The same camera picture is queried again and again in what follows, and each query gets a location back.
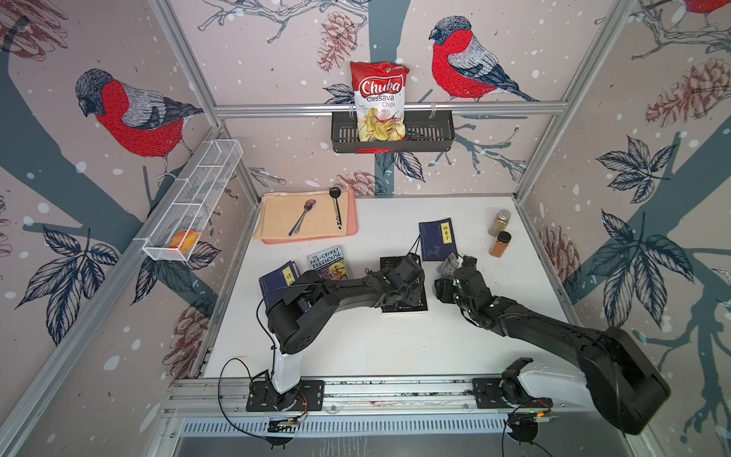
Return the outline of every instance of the white tabletop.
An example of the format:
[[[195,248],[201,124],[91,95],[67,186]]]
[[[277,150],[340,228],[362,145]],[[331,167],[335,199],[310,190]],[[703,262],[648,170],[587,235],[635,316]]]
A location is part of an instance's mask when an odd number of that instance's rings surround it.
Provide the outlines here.
[[[419,222],[447,217],[452,218],[459,253],[477,257],[477,269],[494,295],[566,321],[511,198],[358,199],[356,207],[360,230],[351,237],[279,245],[251,240],[205,377],[219,377],[232,357],[242,358],[251,374],[270,367],[271,342],[254,316],[262,298],[259,277],[288,260],[304,272],[308,254],[333,245],[343,247],[348,276],[362,277],[365,268],[380,269],[380,257],[405,255],[418,236]],[[503,256],[495,258],[488,254],[495,238],[487,231],[503,208],[512,214],[507,228],[512,240]],[[371,308],[336,312],[304,350],[302,376],[495,374],[519,357],[569,366],[532,344],[476,328],[462,318],[456,305],[439,302],[432,292],[438,264],[423,263],[428,312],[383,314]],[[263,308],[260,315],[266,325]],[[239,363],[230,363],[224,376],[245,377],[246,371]]]

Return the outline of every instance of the wall-mounted basket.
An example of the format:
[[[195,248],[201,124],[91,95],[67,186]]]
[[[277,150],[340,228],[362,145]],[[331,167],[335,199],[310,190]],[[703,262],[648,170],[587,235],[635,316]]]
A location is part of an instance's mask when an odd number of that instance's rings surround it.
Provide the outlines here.
[[[357,119],[346,111],[333,113],[333,151],[339,154],[382,152],[446,152],[452,148],[455,127],[452,111],[406,111],[406,139],[402,141],[360,141]]]
[[[237,140],[213,140],[155,226],[143,250],[153,260],[187,261],[241,159]]]

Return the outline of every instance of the white wire basket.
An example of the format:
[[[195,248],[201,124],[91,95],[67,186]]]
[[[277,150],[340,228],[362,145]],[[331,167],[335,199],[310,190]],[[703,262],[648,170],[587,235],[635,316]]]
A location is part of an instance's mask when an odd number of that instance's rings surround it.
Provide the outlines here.
[[[190,259],[242,153],[237,140],[211,141],[145,242],[143,251],[152,260]]]

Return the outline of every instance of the mounting plate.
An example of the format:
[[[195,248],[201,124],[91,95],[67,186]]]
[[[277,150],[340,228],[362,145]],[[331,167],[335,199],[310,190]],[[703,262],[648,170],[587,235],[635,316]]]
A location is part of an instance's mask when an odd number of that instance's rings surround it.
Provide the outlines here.
[[[251,386],[249,400],[246,402],[246,411],[248,412],[276,412],[273,404],[269,404],[265,400],[267,383],[264,381],[255,381]],[[325,381],[302,380],[300,384],[301,393],[307,399],[308,411],[322,411],[322,398],[325,392]],[[295,404],[287,411],[304,411],[305,405],[300,399],[295,400]]]
[[[502,377],[496,375],[495,377],[482,377],[474,378],[472,380],[472,391],[474,392],[474,400],[477,402],[478,409],[495,409],[495,408],[514,408],[515,405],[508,403],[503,398],[502,390],[500,389],[500,382]],[[550,399],[541,399],[549,407],[553,406],[553,402]],[[525,405],[525,408],[540,408],[546,409],[538,401],[531,401]]]

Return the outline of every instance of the bird illustration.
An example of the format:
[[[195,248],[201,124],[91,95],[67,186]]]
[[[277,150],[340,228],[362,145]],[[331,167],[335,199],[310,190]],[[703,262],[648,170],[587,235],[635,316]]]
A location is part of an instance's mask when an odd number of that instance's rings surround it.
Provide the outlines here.
[[[660,0],[653,4],[648,5],[645,8],[647,10],[649,10],[651,8],[658,7],[662,4],[666,4],[670,1],[673,1],[673,0]],[[703,27],[702,29],[700,29],[698,31],[698,33],[700,33],[701,31],[703,31],[705,29],[708,29],[710,27],[714,27],[717,25],[717,24],[708,23],[708,15],[711,14],[712,12],[716,11],[718,8],[728,5],[729,3],[731,3],[731,0],[679,0],[679,2],[685,4],[686,10],[685,10],[685,13],[683,13],[683,17],[680,18],[680,20],[678,20],[678,22],[676,22],[675,25],[671,28],[679,29],[681,20],[683,20],[688,15],[689,12],[696,12],[698,14],[702,14],[705,19],[705,27]]]
[[[100,69],[90,69],[76,82],[76,97],[85,116],[96,119],[127,151],[142,157],[164,157],[164,172],[157,177],[158,186],[167,171],[167,155],[183,143],[183,130],[192,116],[203,109],[176,102],[158,91],[138,89],[122,83]]]
[[[476,102],[485,94],[503,92],[537,102],[520,90],[498,64],[498,58],[477,41],[467,18],[442,19],[429,39],[435,41],[431,71],[436,83],[450,95],[448,102],[454,98],[471,98]]]

